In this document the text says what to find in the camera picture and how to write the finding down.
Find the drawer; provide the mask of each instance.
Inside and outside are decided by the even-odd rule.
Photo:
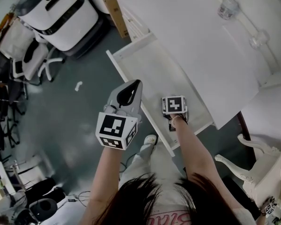
[[[128,22],[128,20],[123,17],[123,20],[126,24],[126,27],[129,27],[130,30],[132,30],[139,38],[144,36],[144,34],[131,22]]]
[[[133,23],[143,34],[149,33],[149,28],[141,22],[141,19],[138,18],[133,12],[131,12],[125,5],[119,4],[123,17],[128,20],[128,22]]]
[[[132,42],[134,42],[135,40],[139,39],[140,37],[131,29],[131,27],[126,26],[127,27],[127,31],[129,34],[129,37],[131,39]]]
[[[175,156],[173,150],[180,144],[176,133],[169,131],[168,120],[162,115],[162,97],[186,97],[190,116],[188,124],[195,134],[213,123],[189,78],[153,34],[146,34],[116,53],[107,51],[107,54],[124,82],[133,79],[143,82],[141,108],[172,156]]]

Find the white desk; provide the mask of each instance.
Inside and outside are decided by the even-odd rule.
[[[2,162],[0,162],[0,177],[1,177],[2,184],[5,186],[8,193],[15,194],[16,191],[14,189],[14,186],[10,182],[8,174],[6,173]]]
[[[186,96],[195,133],[211,123],[220,129],[270,76],[243,24],[218,16],[218,0],[118,3],[133,42],[108,55],[124,81],[143,81],[141,107],[172,156],[179,144],[161,115],[162,96]]]
[[[16,171],[15,166],[13,165],[11,169],[13,170],[13,173],[14,173],[13,175],[16,177],[16,179],[18,180],[19,184],[12,184],[11,183],[11,181],[9,179],[9,176],[8,176],[8,174],[5,171],[3,163],[0,162],[0,177],[1,177],[1,181],[2,181],[2,184],[5,186],[6,190],[8,191],[8,193],[12,194],[12,195],[15,194],[16,191],[15,191],[14,187],[21,187],[21,189],[23,191],[26,191],[26,188],[23,185],[23,183],[21,181],[21,178],[19,177],[19,174]]]

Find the white object on floor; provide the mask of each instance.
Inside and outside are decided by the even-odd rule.
[[[76,87],[75,87],[75,91],[78,92],[79,91],[79,87],[83,84],[82,81],[79,81],[77,84],[76,84]]]
[[[258,207],[270,196],[274,196],[281,205],[281,152],[271,149],[267,144],[257,141],[247,141],[243,135],[239,141],[252,148],[260,149],[263,156],[256,161],[251,170],[242,169],[221,155],[216,155],[216,161],[224,163],[239,179],[244,181],[243,189],[253,199]]]

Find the white shoe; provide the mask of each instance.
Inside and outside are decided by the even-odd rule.
[[[157,136],[154,134],[150,134],[148,136],[146,136],[145,140],[144,140],[144,145],[155,145],[157,141]]]

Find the long dark hair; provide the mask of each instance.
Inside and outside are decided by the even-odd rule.
[[[180,179],[176,188],[184,199],[192,225],[241,225],[214,184],[197,173]],[[95,225],[146,225],[160,193],[155,175],[126,182],[112,198]]]

